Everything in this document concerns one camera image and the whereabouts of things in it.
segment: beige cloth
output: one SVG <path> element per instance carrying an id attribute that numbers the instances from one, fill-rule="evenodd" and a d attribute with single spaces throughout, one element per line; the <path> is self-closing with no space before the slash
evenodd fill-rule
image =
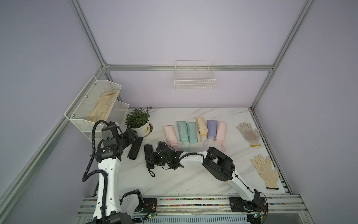
<path id="1" fill-rule="evenodd" d="M 260 132 L 258 129 L 253 130 L 250 123 L 243 122 L 236 126 L 236 128 L 242 133 L 242 136 L 250 142 L 251 147 L 260 146 Z"/>
<path id="2" fill-rule="evenodd" d="M 277 181 L 279 180 L 279 173 L 277 169 L 272 170 L 272 161 L 268 156 L 266 157 L 266 161 L 261 154 L 251 159 L 252 164 L 256 167 L 260 177 L 265 181 L 267 189 L 275 189 L 278 190 Z"/>
<path id="3" fill-rule="evenodd" d="M 97 104 L 88 116 L 88 120 L 97 122 L 99 120 L 106 120 L 110 113 L 111 107 L 115 102 L 119 90 L 112 92 L 105 92 L 99 97 Z"/>

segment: potted plant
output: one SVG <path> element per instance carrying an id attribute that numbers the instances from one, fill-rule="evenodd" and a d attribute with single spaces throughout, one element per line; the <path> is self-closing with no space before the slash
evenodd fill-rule
<path id="1" fill-rule="evenodd" d="M 149 109 L 135 108 L 130 114 L 127 114 L 126 124 L 131 129 L 137 131 L 139 137 L 146 137 L 150 134 L 149 127 Z"/>

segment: white marble surface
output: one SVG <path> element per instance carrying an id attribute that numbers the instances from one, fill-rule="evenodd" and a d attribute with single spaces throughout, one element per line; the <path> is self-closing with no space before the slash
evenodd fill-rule
<path id="1" fill-rule="evenodd" d="M 285 190 L 278 181 L 279 190 L 266 189 L 264 180 L 259 176 L 250 159 L 262 154 L 268 156 L 262 139 L 261 146 L 250 147 L 236 126 L 242 122 L 250 122 L 256 128 L 248 108 L 163 108 L 150 112 L 149 122 L 153 125 L 153 132 L 143 139 L 136 160 L 127 158 L 130 147 L 122 155 L 122 167 L 118 173 L 120 193 L 122 195 L 134 189 L 139 189 L 145 196 L 201 196 L 201 195 L 233 195 L 237 192 L 227 182 L 214 178 L 204 166 L 197 168 L 185 167 L 177 170 L 164 170 L 155 166 L 151 177 L 144 159 L 144 145 L 151 144 L 155 151 L 159 141 L 166 142 L 164 126 L 173 125 L 179 140 L 176 121 L 195 121 L 195 117 L 202 116 L 205 120 L 219 120 L 227 124 L 227 134 L 224 145 L 225 154 L 233 159 L 233 163 L 240 176 L 253 188 L 270 194 L 283 194 Z M 210 146 L 221 150 L 221 146 L 210 139 L 208 146 L 200 142 L 192 144 L 192 152 L 206 151 Z"/>

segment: work glove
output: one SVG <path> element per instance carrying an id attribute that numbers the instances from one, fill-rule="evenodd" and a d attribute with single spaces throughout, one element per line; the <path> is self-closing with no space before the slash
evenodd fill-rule
<path id="1" fill-rule="evenodd" d="M 250 123 L 242 123 L 239 124 L 239 126 L 236 126 L 236 128 L 242 133 L 242 136 L 246 138 L 250 142 L 251 147 L 260 146 L 260 132 L 258 129 L 253 130 Z"/>
<path id="2" fill-rule="evenodd" d="M 279 173 L 277 169 L 272 170 L 271 158 L 266 157 L 266 161 L 261 154 L 251 159 L 252 164 L 256 167 L 260 177 L 265 181 L 267 189 L 278 190 L 277 181 L 279 180 Z"/>

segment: lavender wall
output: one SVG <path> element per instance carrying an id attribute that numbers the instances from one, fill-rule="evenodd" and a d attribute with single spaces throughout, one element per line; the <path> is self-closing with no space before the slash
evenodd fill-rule
<path id="1" fill-rule="evenodd" d="M 107 63 L 247 65 L 274 62 L 304 0 L 80 2 Z"/>
<path id="2" fill-rule="evenodd" d="M 214 90 L 174 90 L 174 71 L 112 71 L 130 107 L 251 106 L 266 71 L 216 71 Z"/>
<path id="3" fill-rule="evenodd" d="M 0 21 L 2 197 L 99 63 L 67 0 L 1 1 Z M 93 187 L 81 183 L 90 152 L 90 142 L 67 129 L 7 223 L 72 221 Z"/>
<path id="4" fill-rule="evenodd" d="M 316 224 L 355 223 L 358 2 L 317 0 L 256 113 Z"/>

